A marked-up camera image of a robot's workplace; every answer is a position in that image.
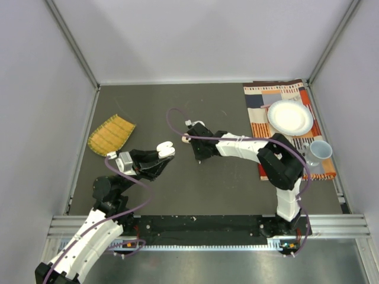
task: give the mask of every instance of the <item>enclosure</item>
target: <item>enclosure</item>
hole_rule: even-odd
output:
[[[322,139],[333,154],[301,197],[312,235],[295,259],[270,251],[280,238],[245,249],[146,246],[125,260],[101,256],[84,283],[379,283],[377,1],[13,0],[0,12],[4,282],[30,283],[85,221],[94,180],[111,174],[88,137],[115,114],[136,125],[122,150],[175,146],[137,215],[275,214],[257,164],[198,164],[166,112],[266,137],[263,105],[298,94],[317,129],[291,141]],[[180,115],[171,121],[186,131]],[[150,193],[127,195],[134,208]]]

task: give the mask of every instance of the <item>placemat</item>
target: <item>placemat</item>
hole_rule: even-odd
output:
[[[115,114],[89,136],[88,146],[96,154],[105,157],[109,152],[121,149],[135,127],[135,124]]]
[[[246,105],[248,107],[249,119],[254,137],[270,138],[274,133],[278,133],[267,119],[268,108],[261,108],[263,105],[270,105],[282,99],[301,100],[313,116],[312,129],[302,136],[288,136],[286,138],[293,146],[302,151],[304,142],[312,143],[314,140],[323,140],[319,123],[314,115],[308,93],[301,79],[292,81],[255,81],[253,83],[244,83],[243,90],[245,92]],[[261,180],[268,180],[262,166],[258,165]],[[312,180],[328,180],[336,176],[336,170],[332,160],[327,159],[316,167],[310,167]]]

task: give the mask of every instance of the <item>clear cup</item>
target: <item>clear cup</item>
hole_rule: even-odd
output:
[[[305,159],[309,166],[318,166],[322,161],[332,156],[333,150],[329,143],[323,140],[316,140],[312,143],[304,143]]]

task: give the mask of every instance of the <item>striped placemat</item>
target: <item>striped placemat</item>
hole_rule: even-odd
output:
[[[295,99],[301,101],[310,110],[314,121],[312,129],[305,135],[285,135],[287,139],[297,150],[300,151],[302,150],[304,142],[312,143],[314,140],[323,140],[319,123],[314,116],[308,93],[301,79],[292,81],[255,81],[253,83],[244,83],[243,90],[254,137],[270,138],[274,133],[279,132],[268,122],[268,108],[261,108],[261,106],[273,104],[282,99]],[[261,180],[268,180],[267,175],[260,164],[258,165],[258,168]],[[323,161],[316,167],[311,167],[310,170],[312,180],[328,180],[333,179],[336,176],[336,170],[331,159]]]

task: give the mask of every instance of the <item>white wall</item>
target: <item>white wall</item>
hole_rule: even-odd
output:
[[[308,78],[348,0],[55,0],[101,83]]]
[[[379,2],[364,0],[314,83],[355,212],[379,248]]]
[[[0,282],[34,283],[94,89],[42,0],[0,1]]]

